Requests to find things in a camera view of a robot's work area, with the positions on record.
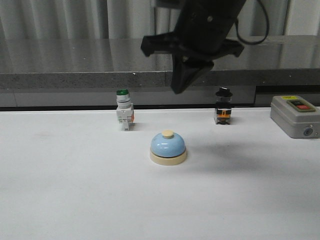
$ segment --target yellow label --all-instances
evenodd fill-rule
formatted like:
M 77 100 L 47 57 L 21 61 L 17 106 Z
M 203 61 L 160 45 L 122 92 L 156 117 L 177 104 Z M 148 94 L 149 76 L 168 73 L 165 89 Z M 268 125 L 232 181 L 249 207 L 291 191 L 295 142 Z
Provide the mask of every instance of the yellow label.
M 283 99 L 290 100 L 290 99 L 298 99 L 296 96 L 282 96 Z

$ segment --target granite countertop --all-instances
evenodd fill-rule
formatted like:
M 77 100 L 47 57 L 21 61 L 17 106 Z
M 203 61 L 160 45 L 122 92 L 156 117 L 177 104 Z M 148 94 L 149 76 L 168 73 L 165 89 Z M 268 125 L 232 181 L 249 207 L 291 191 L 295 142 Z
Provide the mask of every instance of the granite countertop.
M 274 36 L 226 56 L 193 86 L 319 85 L 320 38 Z M 0 89 L 166 87 L 171 56 L 145 57 L 141 39 L 1 40 Z

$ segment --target gray switch box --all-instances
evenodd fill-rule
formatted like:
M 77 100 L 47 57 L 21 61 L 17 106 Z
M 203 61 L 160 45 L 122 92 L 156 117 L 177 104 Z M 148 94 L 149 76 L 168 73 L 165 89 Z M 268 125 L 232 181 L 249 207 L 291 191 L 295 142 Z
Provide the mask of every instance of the gray switch box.
M 300 96 L 274 96 L 270 117 L 294 139 L 318 138 L 320 110 Z

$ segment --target red button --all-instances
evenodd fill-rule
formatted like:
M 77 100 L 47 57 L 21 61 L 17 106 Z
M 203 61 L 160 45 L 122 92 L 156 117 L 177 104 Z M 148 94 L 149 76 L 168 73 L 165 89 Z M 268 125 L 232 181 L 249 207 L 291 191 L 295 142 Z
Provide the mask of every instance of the red button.
M 306 109 L 310 109 L 310 107 L 308 107 L 307 105 L 298 105 L 296 106 L 297 108 L 301 109 L 301 110 L 306 110 Z

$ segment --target white table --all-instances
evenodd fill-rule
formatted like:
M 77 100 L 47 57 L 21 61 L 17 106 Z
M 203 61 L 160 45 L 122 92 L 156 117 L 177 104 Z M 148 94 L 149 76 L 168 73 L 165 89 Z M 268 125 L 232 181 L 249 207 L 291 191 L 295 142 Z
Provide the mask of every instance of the white table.
M 318 240 L 320 139 L 269 108 L 0 112 L 0 240 Z M 164 129 L 187 160 L 149 158 Z

